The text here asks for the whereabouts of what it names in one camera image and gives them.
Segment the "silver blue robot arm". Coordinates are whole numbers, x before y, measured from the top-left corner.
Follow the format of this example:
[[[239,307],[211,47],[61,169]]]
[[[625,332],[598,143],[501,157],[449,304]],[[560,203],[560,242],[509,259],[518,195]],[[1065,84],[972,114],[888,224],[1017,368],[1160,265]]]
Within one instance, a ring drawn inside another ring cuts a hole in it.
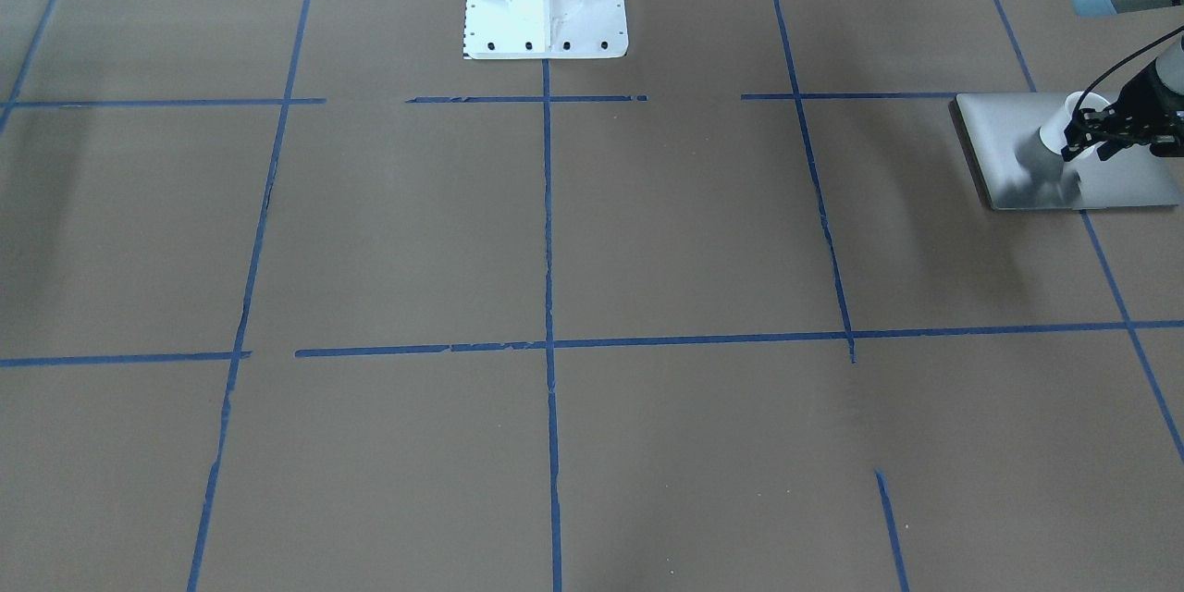
[[[1072,0],[1072,6],[1077,17],[1096,18],[1180,6],[1180,0]],[[1090,148],[1108,161],[1134,146],[1146,146],[1156,157],[1180,157],[1180,28],[1160,43],[1165,51],[1126,82],[1113,103],[1072,103],[1057,143],[1063,161],[1072,162]]]

